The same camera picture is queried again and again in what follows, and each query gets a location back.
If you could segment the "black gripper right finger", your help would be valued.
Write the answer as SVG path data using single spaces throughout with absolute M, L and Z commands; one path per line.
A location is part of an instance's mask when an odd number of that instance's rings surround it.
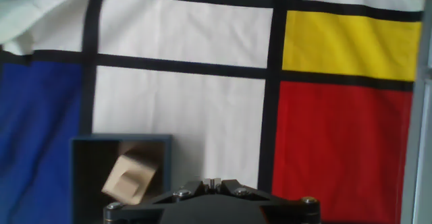
M 299 200 L 285 200 L 266 192 L 250 188 L 238 180 L 211 180 L 211 193 L 228 196 L 236 200 L 236 206 L 248 204 L 254 211 L 262 214 L 261 223 L 310 223 L 321 222 L 321 204 L 313 197 L 302 197 Z

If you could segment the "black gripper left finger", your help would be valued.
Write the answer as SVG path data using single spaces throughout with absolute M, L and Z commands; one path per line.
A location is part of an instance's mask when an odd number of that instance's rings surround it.
M 160 223 L 165 212 L 172 212 L 187 201 L 212 193 L 212 179 L 189 181 L 177 190 L 136 206 L 112 202 L 103 209 L 103 224 Z

